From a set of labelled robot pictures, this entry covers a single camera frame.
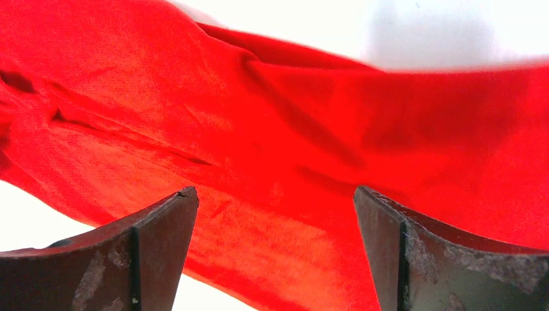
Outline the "red t shirt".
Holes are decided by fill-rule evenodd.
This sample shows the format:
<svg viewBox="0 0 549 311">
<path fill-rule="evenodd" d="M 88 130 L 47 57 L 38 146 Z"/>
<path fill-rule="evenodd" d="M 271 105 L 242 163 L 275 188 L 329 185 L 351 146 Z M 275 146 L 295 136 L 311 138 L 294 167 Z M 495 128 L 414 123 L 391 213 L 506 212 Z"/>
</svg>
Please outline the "red t shirt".
<svg viewBox="0 0 549 311">
<path fill-rule="evenodd" d="M 89 225 L 193 185 L 193 276 L 377 310 L 359 185 L 548 247 L 548 66 L 386 73 L 166 1 L 2 1 L 1 179 Z"/>
</svg>

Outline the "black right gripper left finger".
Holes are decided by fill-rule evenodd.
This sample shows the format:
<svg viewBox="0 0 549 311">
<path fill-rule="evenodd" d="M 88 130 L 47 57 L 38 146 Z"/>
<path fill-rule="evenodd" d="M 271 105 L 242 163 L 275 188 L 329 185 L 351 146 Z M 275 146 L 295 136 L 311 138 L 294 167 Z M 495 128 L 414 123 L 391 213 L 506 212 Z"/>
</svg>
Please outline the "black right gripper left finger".
<svg viewBox="0 0 549 311">
<path fill-rule="evenodd" d="M 1 253 L 2 310 L 171 310 L 196 221 L 193 187 L 46 248 Z"/>
</svg>

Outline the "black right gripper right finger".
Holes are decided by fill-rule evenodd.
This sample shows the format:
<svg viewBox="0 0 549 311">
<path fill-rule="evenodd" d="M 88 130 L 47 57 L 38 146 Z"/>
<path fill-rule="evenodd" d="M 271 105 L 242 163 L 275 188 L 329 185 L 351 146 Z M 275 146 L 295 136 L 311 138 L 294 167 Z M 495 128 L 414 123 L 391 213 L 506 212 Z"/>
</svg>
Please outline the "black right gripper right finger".
<svg viewBox="0 0 549 311">
<path fill-rule="evenodd" d="M 382 310 L 547 310 L 548 252 L 474 235 L 365 186 L 353 197 Z"/>
</svg>

